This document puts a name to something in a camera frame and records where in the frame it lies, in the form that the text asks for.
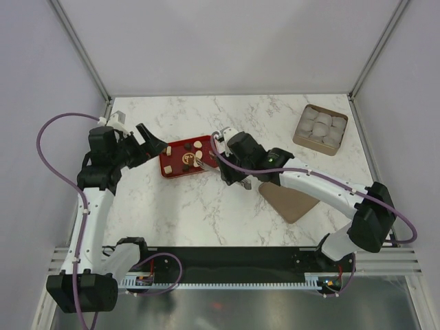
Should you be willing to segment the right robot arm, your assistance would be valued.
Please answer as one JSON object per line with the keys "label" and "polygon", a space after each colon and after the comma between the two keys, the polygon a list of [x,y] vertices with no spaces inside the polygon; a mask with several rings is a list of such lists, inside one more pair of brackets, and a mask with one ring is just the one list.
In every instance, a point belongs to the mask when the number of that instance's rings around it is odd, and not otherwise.
{"label": "right robot arm", "polygon": [[249,133],[231,128],[215,132],[211,144],[224,182],[231,185],[252,175],[263,183],[305,193],[325,203],[349,224],[325,236],[314,254],[314,263],[330,271],[339,260],[360,250],[378,253],[396,216],[385,185],[352,184],[320,172],[281,148],[265,150]]}

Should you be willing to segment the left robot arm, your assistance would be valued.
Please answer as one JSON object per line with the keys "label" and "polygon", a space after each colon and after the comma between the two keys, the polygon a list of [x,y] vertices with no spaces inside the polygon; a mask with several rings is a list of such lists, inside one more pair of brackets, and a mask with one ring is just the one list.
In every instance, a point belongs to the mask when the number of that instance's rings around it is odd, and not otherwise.
{"label": "left robot arm", "polygon": [[143,124],[132,132],[99,126],[89,132],[85,155],[74,188],[78,211],[71,243],[60,273],[47,278],[46,289],[66,314],[111,311],[118,285],[133,268],[145,270],[151,261],[141,237],[120,239],[111,255],[102,254],[109,211],[116,196],[123,168],[135,168],[157,157],[168,145]]}

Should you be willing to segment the metal tongs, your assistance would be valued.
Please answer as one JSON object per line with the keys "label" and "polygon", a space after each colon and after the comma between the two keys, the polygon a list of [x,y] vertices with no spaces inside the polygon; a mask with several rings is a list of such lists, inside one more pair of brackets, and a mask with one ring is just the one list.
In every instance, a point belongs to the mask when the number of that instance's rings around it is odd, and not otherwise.
{"label": "metal tongs", "polygon": [[[216,164],[216,166],[209,165],[206,160],[203,160],[203,158],[201,158],[199,160],[201,160],[203,162],[203,168],[202,169],[205,170],[205,171],[210,171],[210,172],[215,173],[216,175],[220,176],[223,181],[225,181],[223,179],[223,175],[221,174],[221,169],[218,166],[215,154],[212,151],[208,151],[208,155],[209,155],[209,158]],[[249,179],[247,179],[247,178],[244,178],[241,181],[234,181],[233,184],[240,185],[245,190],[251,190],[252,189],[252,182]]]}

